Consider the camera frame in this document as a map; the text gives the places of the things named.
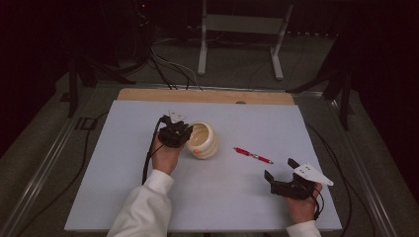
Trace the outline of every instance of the white board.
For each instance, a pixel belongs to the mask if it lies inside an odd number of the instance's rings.
[[[209,160],[182,151],[172,174],[170,231],[272,231],[292,224],[283,198],[270,194],[264,170],[289,182],[293,169],[287,162],[293,158],[321,171],[297,106],[114,101],[65,230],[111,228],[128,193],[141,184],[154,127],[169,110],[185,115],[186,123],[208,122],[220,140]],[[275,164],[238,154],[234,146]],[[317,227],[341,229],[327,187],[322,194]]]

